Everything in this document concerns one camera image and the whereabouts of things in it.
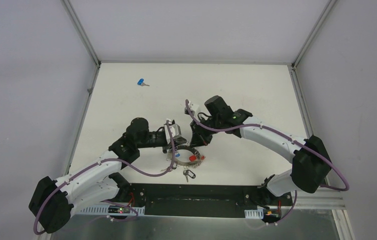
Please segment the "metal disc with keyrings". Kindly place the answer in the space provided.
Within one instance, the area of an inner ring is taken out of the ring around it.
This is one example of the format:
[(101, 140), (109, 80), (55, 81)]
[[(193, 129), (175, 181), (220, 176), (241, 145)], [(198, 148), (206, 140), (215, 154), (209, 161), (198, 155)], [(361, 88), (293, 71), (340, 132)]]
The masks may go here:
[[(183, 170), (191, 170), (201, 166), (206, 159), (206, 156), (200, 152), (196, 147), (190, 147), (189, 145), (178, 145), (174, 148), (174, 152), (169, 150), (167, 152), (167, 160), (171, 161), (174, 158), (174, 163), (171, 166), (171, 170), (181, 168)], [(180, 153), (180, 157), (175, 157), (176, 152)], [(190, 156), (196, 156), (197, 160), (191, 162)]]

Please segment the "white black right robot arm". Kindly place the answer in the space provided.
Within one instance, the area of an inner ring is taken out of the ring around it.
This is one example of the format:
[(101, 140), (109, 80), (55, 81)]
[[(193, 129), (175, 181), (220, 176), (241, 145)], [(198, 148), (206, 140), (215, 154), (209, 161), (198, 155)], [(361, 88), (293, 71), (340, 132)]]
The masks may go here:
[(185, 101), (184, 113), (192, 119), (192, 147), (207, 146), (214, 134), (224, 132), (257, 143), (291, 164), (289, 170), (267, 177), (258, 187), (263, 203), (273, 205), (285, 193), (303, 191), (313, 194), (323, 187), (323, 181), (332, 168), (319, 137), (302, 138), (284, 133), (264, 124), (247, 110), (233, 110), (219, 95), (211, 97), (204, 105), (209, 115), (200, 117), (197, 107), (191, 101)]

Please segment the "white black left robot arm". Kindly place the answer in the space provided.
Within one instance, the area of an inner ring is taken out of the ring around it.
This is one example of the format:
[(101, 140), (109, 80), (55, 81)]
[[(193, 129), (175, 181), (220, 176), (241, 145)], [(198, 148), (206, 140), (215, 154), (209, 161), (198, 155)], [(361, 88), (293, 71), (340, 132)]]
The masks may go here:
[[(129, 167), (148, 177), (161, 177), (172, 171), (177, 146), (185, 143), (187, 140), (174, 120), (168, 119), (158, 130), (151, 131), (145, 118), (134, 118), (122, 136), (93, 162), (56, 179), (46, 176), (39, 180), (28, 206), (35, 216), (33, 232), (54, 233), (77, 212), (98, 202), (110, 199), (124, 202), (129, 189), (118, 180), (123, 168)], [(171, 151), (171, 163), (160, 173), (147, 173), (135, 167), (133, 162), (144, 148)]]

